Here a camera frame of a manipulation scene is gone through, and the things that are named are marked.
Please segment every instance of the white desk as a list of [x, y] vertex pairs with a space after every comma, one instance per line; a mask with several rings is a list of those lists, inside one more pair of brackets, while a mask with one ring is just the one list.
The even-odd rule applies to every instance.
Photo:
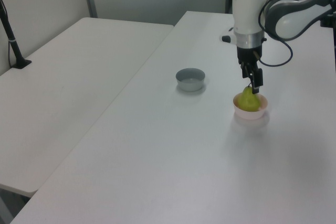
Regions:
[[[234, 116], [231, 15], [187, 12], [12, 224], [334, 223], [336, 76], [332, 30], [290, 43], [264, 70], [268, 115]], [[289, 52], [269, 39], [264, 61]], [[196, 67], [206, 88], [175, 74]]]
[[32, 196], [172, 28], [84, 18], [3, 74], [0, 188]]

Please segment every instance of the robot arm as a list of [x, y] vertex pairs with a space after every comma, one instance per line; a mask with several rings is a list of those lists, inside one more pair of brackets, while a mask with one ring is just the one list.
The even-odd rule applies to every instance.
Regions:
[[237, 46], [243, 78], [248, 77], [253, 93], [258, 93], [263, 72], [257, 61], [265, 32], [276, 40], [292, 40], [335, 10], [336, 0], [233, 0], [234, 27], [221, 39]]

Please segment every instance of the pear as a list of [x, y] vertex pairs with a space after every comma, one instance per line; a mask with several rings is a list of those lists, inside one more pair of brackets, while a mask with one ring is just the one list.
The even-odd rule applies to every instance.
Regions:
[[260, 105], [259, 97], [252, 93], [252, 87], [247, 86], [238, 99], [238, 107], [241, 110], [255, 112], [259, 110]]

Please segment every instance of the black stand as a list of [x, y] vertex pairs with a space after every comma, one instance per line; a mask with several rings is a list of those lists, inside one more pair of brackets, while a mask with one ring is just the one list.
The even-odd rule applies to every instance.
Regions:
[[8, 41], [11, 44], [13, 52], [16, 57], [16, 64], [14, 64], [12, 68], [23, 69], [25, 66], [29, 65], [32, 61], [26, 60], [22, 57], [19, 46], [14, 37], [12, 28], [10, 27], [11, 25], [9, 24], [7, 12], [5, 10], [5, 6], [3, 5], [2, 0], [0, 0], [0, 19], [7, 33]]
[[335, 68], [336, 68], [336, 13], [330, 14], [321, 19], [321, 27], [332, 28], [334, 34], [334, 53], [335, 53]]

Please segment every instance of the black cable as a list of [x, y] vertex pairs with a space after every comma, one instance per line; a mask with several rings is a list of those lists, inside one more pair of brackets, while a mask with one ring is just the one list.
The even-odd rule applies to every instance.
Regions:
[[264, 62], [261, 60], [261, 58], [260, 58], [260, 56], [258, 55], [257, 52], [254, 51], [253, 53], [255, 54], [257, 60], [259, 60], [261, 64], [263, 64], [263, 65], [265, 65], [265, 66], [267, 66], [267, 67], [280, 67], [280, 66], [283, 66], [283, 65], [287, 64], [288, 62], [290, 62], [290, 60], [293, 58], [293, 50], [292, 50], [292, 48], [291, 48], [291, 47], [290, 47], [290, 46], [289, 46], [283, 39], [281, 39], [279, 36], [276, 36], [276, 35], [274, 35], [274, 34], [272, 34], [272, 33], [267, 32], [267, 31], [265, 30], [265, 28], [264, 28], [264, 27], [262, 26], [262, 24], [261, 24], [261, 15], [262, 15], [262, 13], [263, 13], [265, 7], [266, 7], [271, 1], [272, 1], [272, 0], [268, 0], [268, 1], [265, 3], [265, 5], [263, 5], [263, 7], [261, 8], [261, 11], [260, 11], [260, 13], [259, 13], [259, 17], [258, 17], [258, 23], [259, 23], [259, 26], [261, 27], [261, 29], [262, 29], [264, 32], [266, 32], [266, 33], [267, 33], [268, 35], [270, 35], [272, 38], [274, 38], [275, 40], [277, 40], [277, 41], [283, 43], [286, 47], [288, 47], [288, 49], [289, 49], [289, 51], [290, 51], [290, 57], [288, 58], [288, 60], [286, 60], [286, 61], [283, 62], [283, 63], [276, 64], [276, 65], [270, 65], [270, 64], [264, 63]]
[[8, 42], [8, 63], [9, 63], [9, 68], [12, 68], [11, 61], [10, 61], [10, 42]]
[[0, 0], [0, 2], [1, 2], [2, 7], [3, 7], [4, 10], [5, 10], [6, 17], [7, 17], [7, 19], [8, 19], [8, 12], [7, 12], [6, 6], [5, 6], [5, 4], [4, 4], [4, 2], [3, 2], [2, 0]]

